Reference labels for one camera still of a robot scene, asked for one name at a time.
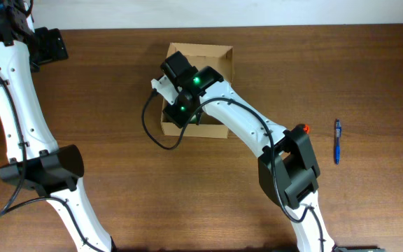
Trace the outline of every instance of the cardboard box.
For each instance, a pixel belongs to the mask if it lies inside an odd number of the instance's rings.
[[[180,51],[192,66],[202,70],[210,66],[218,71],[223,78],[232,84],[234,77],[234,61],[232,46],[227,45],[197,45],[187,43],[171,43],[167,51],[167,57]],[[167,106],[163,99],[162,109]],[[181,129],[169,122],[164,114],[161,114],[161,127],[164,135],[179,136]],[[185,137],[211,137],[227,138],[228,128],[221,122],[206,115],[201,117],[200,124],[189,124],[185,131]]]

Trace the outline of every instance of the pen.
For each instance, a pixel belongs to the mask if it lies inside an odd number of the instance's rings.
[[[335,121],[335,164],[340,162],[340,137],[341,137],[341,123],[340,120]]]

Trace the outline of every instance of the open box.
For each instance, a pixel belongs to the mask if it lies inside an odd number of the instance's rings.
[[[192,66],[202,70],[206,66],[214,68],[223,78],[232,84],[234,77],[234,61],[232,46],[228,45],[198,45],[188,43],[171,43],[167,57],[180,51]],[[167,106],[163,99],[162,109]],[[164,135],[179,136],[181,129],[169,122],[161,113],[161,127]],[[185,137],[227,138],[228,128],[221,122],[203,113],[200,124],[189,124],[185,130]]]

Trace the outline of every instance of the wooden table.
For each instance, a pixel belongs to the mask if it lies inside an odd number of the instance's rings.
[[[76,144],[85,187],[120,248],[295,245],[241,141],[184,139],[175,151],[140,115],[170,42],[234,46],[234,89],[275,122],[311,126],[327,231],[344,246],[403,251],[403,25],[63,31],[67,61],[34,83],[59,145]],[[162,136],[161,103],[146,114]],[[344,134],[333,160],[334,120]],[[0,166],[6,164],[0,123]],[[0,208],[14,187],[0,182]],[[35,197],[23,191],[20,200]],[[46,203],[0,219],[0,251],[75,251]]]

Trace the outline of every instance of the white wall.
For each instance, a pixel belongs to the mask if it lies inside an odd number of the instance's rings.
[[[36,0],[60,29],[403,23],[403,0]]]

